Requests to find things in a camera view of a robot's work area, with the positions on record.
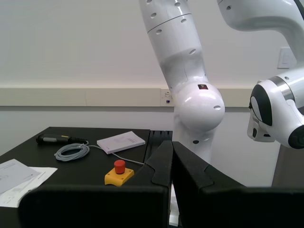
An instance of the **white cable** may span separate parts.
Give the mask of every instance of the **white cable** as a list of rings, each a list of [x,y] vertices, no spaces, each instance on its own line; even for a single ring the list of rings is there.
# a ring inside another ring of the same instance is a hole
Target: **white cable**
[[[88,145],[88,144],[89,144],[89,142],[86,141],[86,144],[74,143],[74,144],[66,145],[66,146],[60,148],[54,154],[54,156],[59,161],[62,161],[62,162],[67,162],[68,161],[69,162],[69,161],[76,160],[76,159],[79,159],[79,158],[82,158],[82,157],[86,156],[90,152],[90,147],[94,147],[94,148],[98,148],[100,150],[103,150],[99,146]],[[72,151],[72,150],[79,150],[79,151],[76,152],[76,153],[73,153],[73,154],[63,155],[63,153],[65,153],[67,151]],[[141,162],[138,162],[138,161],[133,161],[133,160],[122,158],[115,153],[113,153],[113,155],[116,156],[117,158],[125,160],[127,162],[133,162],[133,163],[136,163],[136,164],[144,165],[144,163],[141,163]]]

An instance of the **red button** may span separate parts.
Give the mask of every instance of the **red button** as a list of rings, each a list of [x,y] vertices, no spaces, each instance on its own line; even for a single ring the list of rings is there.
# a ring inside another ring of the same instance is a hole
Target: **red button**
[[[123,174],[125,171],[125,161],[124,160],[118,160],[114,163],[115,166],[115,172],[117,174]]]

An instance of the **white wall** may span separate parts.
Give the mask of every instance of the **white wall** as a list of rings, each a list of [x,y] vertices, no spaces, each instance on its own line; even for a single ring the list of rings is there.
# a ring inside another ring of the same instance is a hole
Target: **white wall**
[[[209,79],[252,87],[276,75],[283,36],[229,28],[216,0],[190,0]],[[0,1],[1,87],[166,87],[138,0]]]
[[[279,144],[251,141],[248,119],[246,109],[228,108],[214,139],[211,164],[247,186],[270,186]],[[173,108],[0,107],[0,120],[3,154],[49,126],[172,130]]]

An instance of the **white booklet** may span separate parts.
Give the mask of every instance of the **white booklet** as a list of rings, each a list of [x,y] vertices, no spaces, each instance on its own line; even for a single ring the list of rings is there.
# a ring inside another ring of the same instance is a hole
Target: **white booklet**
[[[134,132],[127,132],[97,141],[97,145],[100,146],[106,154],[116,153],[145,144],[145,140],[138,137]]]

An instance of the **light switch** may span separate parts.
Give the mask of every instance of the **light switch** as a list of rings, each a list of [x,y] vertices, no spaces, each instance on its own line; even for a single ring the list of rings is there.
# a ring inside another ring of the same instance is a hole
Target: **light switch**
[[[290,48],[284,47],[281,49],[278,69],[291,69],[296,65],[296,59]]]

